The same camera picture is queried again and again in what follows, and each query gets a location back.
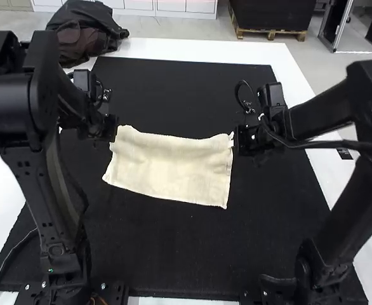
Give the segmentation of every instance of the white floor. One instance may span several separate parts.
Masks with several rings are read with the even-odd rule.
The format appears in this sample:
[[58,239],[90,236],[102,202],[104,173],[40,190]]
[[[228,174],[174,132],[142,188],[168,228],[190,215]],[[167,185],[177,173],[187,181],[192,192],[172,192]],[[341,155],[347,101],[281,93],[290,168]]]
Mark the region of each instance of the white floor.
[[[51,16],[52,13],[0,11],[0,30],[13,30],[20,39],[29,40],[34,30],[46,27]],[[114,19],[120,26],[129,29],[131,37],[237,41],[227,10],[227,0],[219,1],[217,20],[119,15]],[[345,68],[351,62],[372,59],[372,55],[331,54],[317,38],[321,19],[321,16],[313,17],[304,43],[288,35],[277,35],[275,39],[276,43],[286,43],[316,94],[343,79]],[[362,32],[362,23],[353,18],[346,26],[339,49],[370,51],[371,46],[362,38]],[[267,42],[267,38],[261,34],[249,35],[243,41]],[[342,137],[355,138],[353,128],[345,128],[340,133]]]

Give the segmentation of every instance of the black box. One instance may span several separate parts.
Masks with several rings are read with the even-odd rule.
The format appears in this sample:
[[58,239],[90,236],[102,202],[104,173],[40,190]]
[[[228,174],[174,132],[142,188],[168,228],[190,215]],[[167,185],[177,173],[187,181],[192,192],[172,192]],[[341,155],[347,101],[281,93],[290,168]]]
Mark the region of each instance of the black box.
[[230,0],[230,3],[242,29],[305,31],[316,0]]

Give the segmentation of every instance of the cloth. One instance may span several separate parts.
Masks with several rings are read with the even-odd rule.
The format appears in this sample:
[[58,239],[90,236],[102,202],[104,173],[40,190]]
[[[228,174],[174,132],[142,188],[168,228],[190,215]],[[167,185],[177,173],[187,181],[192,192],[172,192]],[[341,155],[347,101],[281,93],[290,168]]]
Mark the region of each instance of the cloth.
[[233,135],[197,140],[118,126],[103,180],[155,198],[226,209]]
[[60,65],[74,67],[89,57],[116,51],[130,32],[116,24],[112,8],[102,2],[68,0],[46,25],[56,31]]

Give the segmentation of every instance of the white cabinet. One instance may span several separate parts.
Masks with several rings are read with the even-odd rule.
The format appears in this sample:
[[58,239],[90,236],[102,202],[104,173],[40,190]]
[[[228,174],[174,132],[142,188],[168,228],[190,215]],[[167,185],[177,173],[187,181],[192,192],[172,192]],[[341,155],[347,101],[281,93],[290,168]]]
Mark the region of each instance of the white cabinet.
[[[57,11],[67,0],[31,1],[34,11]],[[114,15],[215,19],[218,0],[98,0],[113,9]]]
[[186,0],[157,0],[159,11],[186,11]]
[[124,0],[126,10],[154,10],[152,0]]
[[62,6],[62,0],[34,0],[33,5]]
[[111,8],[124,8],[124,0],[103,0],[102,2]]
[[186,11],[189,13],[215,12],[216,0],[186,0]]

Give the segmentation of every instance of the wooden pallet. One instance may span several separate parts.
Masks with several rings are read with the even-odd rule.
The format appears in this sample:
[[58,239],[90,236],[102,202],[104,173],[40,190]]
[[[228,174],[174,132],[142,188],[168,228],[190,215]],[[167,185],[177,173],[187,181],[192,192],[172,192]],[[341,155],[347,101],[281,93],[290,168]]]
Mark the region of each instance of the wooden pallet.
[[296,35],[296,39],[300,41],[301,43],[304,42],[306,39],[306,30],[254,30],[254,29],[243,29],[240,26],[238,26],[237,18],[234,14],[234,11],[229,4],[229,12],[231,16],[231,22],[232,25],[234,26],[234,30],[236,32],[237,38],[238,39],[243,39],[244,38],[244,33],[266,33],[268,34],[268,40],[272,41],[275,39],[276,34],[290,34],[290,35]]

